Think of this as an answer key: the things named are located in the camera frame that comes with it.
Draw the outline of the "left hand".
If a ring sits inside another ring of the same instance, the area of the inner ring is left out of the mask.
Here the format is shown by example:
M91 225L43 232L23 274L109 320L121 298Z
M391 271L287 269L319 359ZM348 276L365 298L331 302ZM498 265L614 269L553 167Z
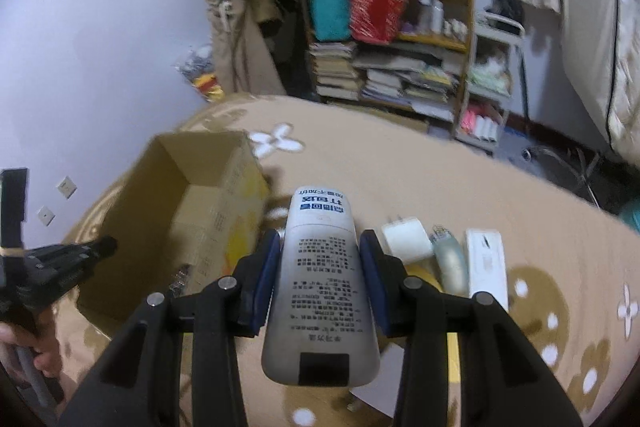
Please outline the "left hand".
M11 377L18 381L26 379L20 362L10 353L13 346L26 347L34 350L34 366L46 377L58 378L62 371L62 357L60 343L56 338L55 315L51 307L44 309L36 320L38 335L32 335L21 326L2 322L1 336L1 365Z

